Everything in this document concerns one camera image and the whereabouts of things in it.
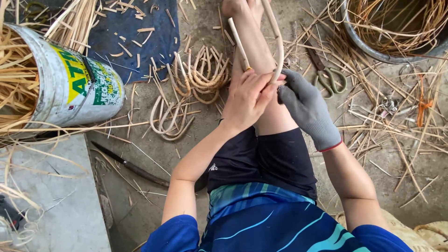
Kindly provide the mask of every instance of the person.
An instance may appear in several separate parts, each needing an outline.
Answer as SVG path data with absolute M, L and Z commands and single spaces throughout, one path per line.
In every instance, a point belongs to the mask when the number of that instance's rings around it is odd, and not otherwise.
M 372 180 L 341 141 L 318 89 L 276 67 L 260 30 L 260 0 L 224 0 L 253 70 L 236 49 L 229 97 L 216 129 L 177 164 L 162 225 L 142 251 L 410 252 L 388 230 Z M 302 136 L 323 154 L 347 230 L 316 206 L 316 179 Z M 208 177 L 207 226 L 199 245 L 195 182 Z

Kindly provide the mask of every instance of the glove cuff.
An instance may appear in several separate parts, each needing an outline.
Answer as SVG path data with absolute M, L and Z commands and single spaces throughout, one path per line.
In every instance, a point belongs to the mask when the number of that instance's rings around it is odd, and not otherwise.
M 314 146 L 319 152 L 330 150 L 342 143 L 339 130 L 331 119 L 318 119 L 308 126 L 307 133 L 314 141 Z

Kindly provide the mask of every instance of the black shorts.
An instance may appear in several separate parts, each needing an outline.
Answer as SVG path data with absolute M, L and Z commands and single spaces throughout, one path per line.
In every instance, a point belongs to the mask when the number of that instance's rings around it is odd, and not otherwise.
M 317 200 L 317 180 L 300 128 L 257 137 L 250 127 L 222 146 L 206 173 L 208 193 L 223 185 L 261 182 Z

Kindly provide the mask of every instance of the blue mat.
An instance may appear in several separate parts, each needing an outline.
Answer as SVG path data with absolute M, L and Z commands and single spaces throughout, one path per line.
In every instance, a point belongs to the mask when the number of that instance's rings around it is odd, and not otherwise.
M 176 0 L 150 0 L 146 3 L 143 3 L 143 0 L 135 0 L 132 4 L 139 7 L 146 14 L 146 17 L 143 17 L 143 20 L 135 18 L 137 11 L 131 8 L 123 14 L 121 14 L 121 11 L 114 13 L 104 10 L 103 13 L 107 17 L 99 17 L 99 23 L 90 32 L 89 45 L 91 48 L 88 52 L 88 57 L 97 61 L 109 64 L 107 61 L 108 58 L 112 63 L 135 70 L 112 65 L 123 82 L 126 82 L 129 78 L 129 73 L 131 71 L 133 72 L 129 83 L 147 80 L 141 77 L 143 75 L 149 75 L 149 64 L 152 65 L 151 57 L 154 58 L 157 68 L 167 63 L 171 64 L 174 60 L 173 52 L 178 51 L 180 45 Z M 152 14 L 150 14 L 153 4 L 158 5 L 159 10 L 153 9 Z M 172 26 L 165 9 L 169 10 L 176 27 Z M 142 44 L 149 35 L 149 32 L 140 32 L 139 34 L 137 29 L 150 27 L 154 27 L 155 31 L 152 32 L 151 37 L 142 47 L 132 42 L 132 40 L 135 40 Z M 125 37 L 126 41 L 120 39 L 119 36 Z M 174 43 L 175 37 L 177 37 L 177 44 Z M 121 43 L 128 49 L 133 56 L 129 57 L 118 43 Z M 110 53 L 118 54 L 120 52 L 124 52 L 124 55 L 120 57 L 110 56 Z M 140 54 L 140 68 L 137 68 L 137 53 Z M 167 74 L 166 68 L 158 71 L 157 74 L 163 79 Z

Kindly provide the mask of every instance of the bare hand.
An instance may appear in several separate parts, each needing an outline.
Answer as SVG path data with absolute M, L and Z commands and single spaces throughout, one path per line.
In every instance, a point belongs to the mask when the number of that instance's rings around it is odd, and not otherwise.
M 256 123 L 277 91 L 277 84 L 268 84 L 273 74 L 245 72 L 236 83 L 234 97 L 226 104 L 227 113 L 221 125 L 239 134 Z

